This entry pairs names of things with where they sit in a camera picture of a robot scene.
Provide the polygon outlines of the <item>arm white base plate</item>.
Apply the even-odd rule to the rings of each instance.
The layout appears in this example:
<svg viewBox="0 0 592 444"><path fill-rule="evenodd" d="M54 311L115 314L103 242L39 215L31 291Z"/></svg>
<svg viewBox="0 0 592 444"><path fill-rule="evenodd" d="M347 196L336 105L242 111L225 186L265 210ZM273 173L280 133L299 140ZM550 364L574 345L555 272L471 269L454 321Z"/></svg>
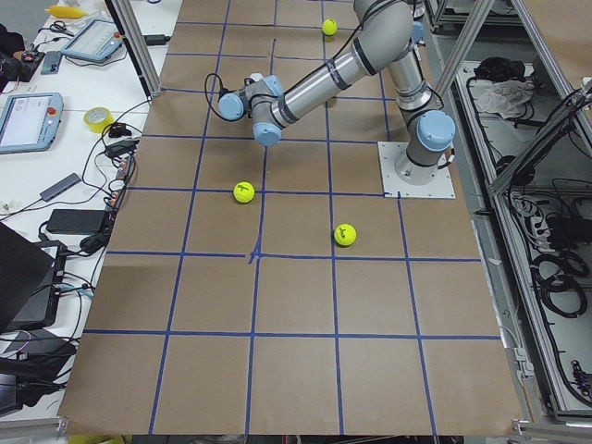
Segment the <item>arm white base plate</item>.
<svg viewBox="0 0 592 444"><path fill-rule="evenodd" d="M450 170L442 154L435 166L417 166L407 157L408 142L378 142L383 194L387 198L454 199Z"/></svg>

